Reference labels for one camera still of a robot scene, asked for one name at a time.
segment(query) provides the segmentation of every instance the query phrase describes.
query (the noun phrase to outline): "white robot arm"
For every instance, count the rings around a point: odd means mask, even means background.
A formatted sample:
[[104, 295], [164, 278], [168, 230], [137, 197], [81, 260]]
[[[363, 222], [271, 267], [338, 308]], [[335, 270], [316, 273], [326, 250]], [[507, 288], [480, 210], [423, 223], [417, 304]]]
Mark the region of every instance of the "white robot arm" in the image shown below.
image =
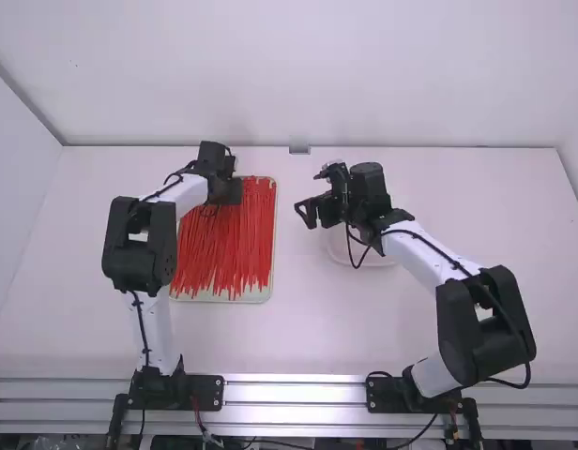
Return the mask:
[[241, 180], [232, 177], [235, 161], [228, 147], [202, 142], [198, 158], [171, 173], [163, 187], [143, 198], [112, 202], [101, 264], [132, 315], [141, 352], [138, 371], [156, 368], [171, 376], [178, 369], [181, 355], [165, 288], [176, 268], [175, 224], [206, 203], [240, 203]]
[[[177, 178], [170, 177], [168, 181], [163, 188], [145, 196], [147, 200], [144, 202], [174, 204], [176, 221], [207, 201], [207, 179], [202, 175], [182, 173]], [[137, 370], [153, 367], [158, 368], [162, 375], [172, 375], [180, 352], [173, 338], [168, 289], [162, 286], [156, 296], [141, 291], [126, 291], [121, 295], [132, 315], [135, 343], [141, 350]]]
[[[463, 258], [433, 239], [411, 214], [393, 208], [378, 163], [360, 163], [348, 171], [343, 162], [334, 161], [314, 179], [328, 180], [331, 190], [296, 203], [308, 228], [316, 228], [318, 220], [323, 228], [344, 222], [348, 249], [351, 240], [368, 246], [359, 263], [352, 260], [355, 268], [373, 248], [435, 294], [439, 352], [407, 367], [396, 388], [410, 409], [481, 381], [528, 385], [528, 363], [536, 346], [510, 270], [501, 265], [483, 268]], [[350, 227], [358, 229], [359, 239]], [[479, 321], [478, 307], [490, 317]], [[521, 364], [527, 369], [522, 385], [491, 378]]]

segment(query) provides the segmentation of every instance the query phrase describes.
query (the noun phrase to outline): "wire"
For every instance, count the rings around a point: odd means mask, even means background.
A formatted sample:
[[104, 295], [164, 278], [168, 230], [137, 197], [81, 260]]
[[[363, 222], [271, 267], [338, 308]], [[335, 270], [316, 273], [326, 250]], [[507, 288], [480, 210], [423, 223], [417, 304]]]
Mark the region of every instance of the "wire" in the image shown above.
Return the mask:
[[141, 309], [141, 305], [143, 304], [143, 302], [139, 300], [139, 295], [137, 295], [137, 293], [135, 291], [129, 290], [129, 292], [132, 293], [133, 297], [135, 297], [135, 300], [134, 300], [134, 302], [132, 302], [132, 305], [134, 307], [136, 307], [137, 317], [139, 319], [139, 329], [141, 330], [141, 340], [143, 341], [142, 353], [145, 355], [144, 368], [148, 368], [149, 367], [149, 353], [151, 352], [151, 350], [149, 350], [149, 346], [147, 345], [147, 334], [145, 333], [145, 324], [143, 322], [143, 311]]
[[350, 243], [350, 232], [349, 232], [349, 225], [347, 224], [347, 222], [345, 222], [345, 231], [346, 231], [346, 236], [347, 236], [347, 254], [349, 255], [349, 262], [352, 264], [352, 267], [354, 267], [355, 269], [359, 269], [360, 266], [362, 265], [362, 263], [364, 263], [364, 258], [366, 258], [366, 255], [368, 255], [368, 252], [371, 250], [371, 247], [373, 246], [372, 244], [370, 244], [369, 246], [366, 246], [366, 249], [364, 250], [364, 253], [362, 253], [362, 256], [360, 257], [360, 261], [356, 263], [354, 263], [354, 257], [352, 256], [352, 246]]
[[[354, 259], [352, 257], [352, 249], [350, 246], [350, 238], [356, 240], [359, 243], [362, 243], [362, 242], [359, 241], [358, 239], [356, 239], [353, 236], [353, 234], [350, 233], [349, 225], [347, 224], [347, 222], [345, 222], [345, 232], [346, 232], [346, 237], [347, 237], [347, 252], [349, 254], [350, 262], [355, 269], [359, 269], [360, 266], [362, 265], [362, 263], [364, 262], [364, 258], [366, 257], [369, 250], [373, 246], [373, 243], [370, 243], [368, 246], [366, 246], [366, 249], [364, 250], [364, 253], [362, 253], [362, 257], [360, 258], [359, 262], [357, 264], [354, 264]], [[374, 240], [376, 240], [376, 239], [380, 239], [383, 236], [386, 236], [388, 234], [393, 234], [393, 233], [408, 234], [408, 235], [412, 236], [413, 239], [418, 239], [418, 240], [422, 241], [429, 248], [434, 250], [435, 253], [439, 254], [446, 261], [448, 261], [454, 269], [460, 270], [467, 277], [473, 277], [473, 275], [468, 270], [466, 270], [466, 268], [459, 261], [456, 261], [453, 258], [451, 258], [445, 251], [443, 251], [441, 248], [439, 248], [438, 246], [436, 246], [435, 244], [433, 244], [429, 240], [425, 239], [423, 236], [421, 236], [417, 232], [412, 232], [410, 230], [402, 230], [402, 229], [385, 230], [384, 232], [381, 232], [378, 236], [376, 236], [372, 240], [372, 242], [374, 242]], [[509, 328], [510, 332], [514, 335], [514, 338], [516, 339], [517, 343], [519, 344], [521, 350], [528, 354], [528, 351], [527, 351], [527, 348], [525, 345], [525, 340], [523, 339], [521, 332], [516, 329], [516, 326], [514, 326], [514, 323], [512, 322], [512, 319], [510, 318], [509, 314], [506, 312], [506, 310], [502, 307], [502, 305], [497, 301], [497, 299], [494, 297], [494, 295], [489, 290], [485, 290], [485, 294], [487, 295], [487, 297], [491, 301], [493, 307], [495, 309], [497, 309], [497, 312], [502, 316], [502, 318], [504, 319], [504, 322], [506, 322], [506, 326]], [[527, 386], [530, 385], [530, 383], [531, 383], [531, 365], [528, 361], [525, 362], [525, 380], [522, 383], [507, 382], [506, 380], [501, 380], [499, 378], [494, 378], [494, 377], [489, 377], [486, 379], [486, 381], [503, 384], [505, 386], [508, 386], [508, 387], [511, 387], [514, 389], [526, 389]]]
[[[141, 340], [143, 341], [142, 353], [145, 355], [144, 368], [148, 368], [149, 353], [151, 352], [151, 350], [149, 350], [149, 346], [147, 345], [147, 334], [145, 333], [145, 324], [143, 322], [143, 311], [141, 309], [141, 305], [143, 304], [143, 302], [139, 300], [139, 295], [137, 295], [135, 291], [129, 290], [129, 292], [135, 298], [134, 301], [132, 302], [132, 305], [137, 309], [137, 317], [139, 318], [139, 329], [141, 330]], [[139, 445], [141, 445], [144, 429], [145, 429], [145, 408], [143, 408], [141, 411], [141, 429], [139, 430], [137, 448], [139, 448]]]
[[141, 444], [144, 429], [145, 429], [145, 408], [141, 410], [141, 429], [139, 430], [139, 444]]
[[239, 443], [250, 443], [250, 445], [252, 445], [253, 443], [272, 443], [274, 445], [281, 445], [283, 447], [288, 447], [288, 448], [296, 448], [299, 450], [314, 450], [312, 447], [308, 447], [306, 445], [297, 445], [294, 443], [287, 443], [287, 442], [283, 442], [283, 441], [272, 441], [270, 439], [238, 439], [238, 438], [233, 438], [233, 441], [237, 441]]
[[433, 417], [431, 417], [431, 420], [429, 421], [429, 423], [427, 425], [424, 426], [424, 428], [418, 432], [418, 434], [413, 437], [408, 439], [407, 441], [404, 441], [402, 443], [399, 443], [397, 445], [394, 445], [392, 447], [387, 447], [385, 450], [398, 450], [399, 448], [404, 448], [407, 447], [408, 445], [410, 445], [411, 443], [413, 443], [414, 441], [416, 441], [417, 439], [420, 439], [420, 437], [427, 432], [427, 430], [431, 427], [431, 425], [434, 423], [435, 419], [437, 418], [437, 415], [439, 415], [437, 412], [435, 414], [433, 414]]
[[[420, 439], [420, 437], [426, 433], [429, 428], [433, 425], [434, 421], [437, 419], [437, 415], [439, 415], [438, 413], [435, 413], [433, 415], [433, 417], [431, 417], [431, 420], [429, 421], [429, 423], [427, 425], [424, 426], [424, 428], [419, 431], [417, 433], [416, 436], [414, 436], [413, 438], [408, 439], [407, 441], [404, 441], [402, 443], [399, 443], [397, 445], [394, 445], [392, 447], [386, 447], [384, 450], [398, 450], [400, 448], [404, 448], [407, 447], [408, 445], [410, 445], [411, 443], [413, 443], [414, 441]], [[281, 445], [283, 447], [288, 447], [288, 448], [296, 448], [298, 450], [313, 450], [313, 448], [305, 446], [305, 445], [296, 445], [294, 443], [287, 443], [287, 442], [283, 442], [283, 441], [272, 441], [270, 439], [252, 439], [252, 440], [247, 440], [247, 439], [238, 439], [238, 438], [233, 438], [233, 441], [237, 441], [240, 443], [272, 443], [274, 445]]]
[[248, 443], [246, 443], [245, 445], [241, 445], [241, 440], [235, 438], [224, 438], [224, 447], [228, 448], [227, 443], [234, 443], [237, 445], [236, 450], [248, 450], [248, 448], [250, 448], [253, 445], [253, 443], [255, 443], [256, 439], [258, 439], [258, 437], [254, 436]]

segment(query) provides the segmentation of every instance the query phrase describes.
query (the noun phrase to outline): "white wall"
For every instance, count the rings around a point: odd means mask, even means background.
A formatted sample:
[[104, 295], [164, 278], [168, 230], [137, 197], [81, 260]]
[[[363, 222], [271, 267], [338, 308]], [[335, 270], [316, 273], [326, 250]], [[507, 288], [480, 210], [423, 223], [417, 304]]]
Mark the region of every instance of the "white wall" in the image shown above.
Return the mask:
[[0, 309], [61, 148], [0, 79]]
[[558, 145], [578, 0], [0, 0], [0, 63], [70, 143]]

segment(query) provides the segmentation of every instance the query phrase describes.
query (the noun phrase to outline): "metal extrusion frame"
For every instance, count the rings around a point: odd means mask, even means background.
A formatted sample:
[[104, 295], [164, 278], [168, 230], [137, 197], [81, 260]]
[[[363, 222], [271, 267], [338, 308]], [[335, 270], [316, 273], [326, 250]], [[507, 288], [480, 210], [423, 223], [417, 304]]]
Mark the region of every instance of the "metal extrusion frame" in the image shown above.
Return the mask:
[[[371, 414], [364, 376], [225, 374], [224, 406], [203, 412], [222, 436], [379, 437], [414, 436], [425, 414]], [[116, 394], [125, 379], [0, 379], [0, 433], [105, 434]], [[482, 383], [464, 391], [479, 404], [487, 439], [578, 441], [578, 384], [532, 384], [523, 391]], [[443, 438], [440, 416], [424, 435]], [[138, 433], [141, 412], [128, 411], [124, 434]], [[467, 436], [458, 416], [461, 435]], [[197, 435], [193, 412], [148, 411], [146, 435]]]

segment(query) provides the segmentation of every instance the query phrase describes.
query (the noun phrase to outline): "red plastic straw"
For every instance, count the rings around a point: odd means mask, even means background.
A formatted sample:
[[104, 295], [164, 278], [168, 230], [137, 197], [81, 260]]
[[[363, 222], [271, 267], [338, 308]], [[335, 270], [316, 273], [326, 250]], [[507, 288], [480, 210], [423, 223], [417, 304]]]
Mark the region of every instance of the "red plastic straw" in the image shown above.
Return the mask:
[[241, 205], [202, 206], [184, 216], [171, 294], [195, 298], [210, 290], [236, 300], [249, 291], [267, 288], [276, 196], [277, 184], [270, 178], [245, 177]]

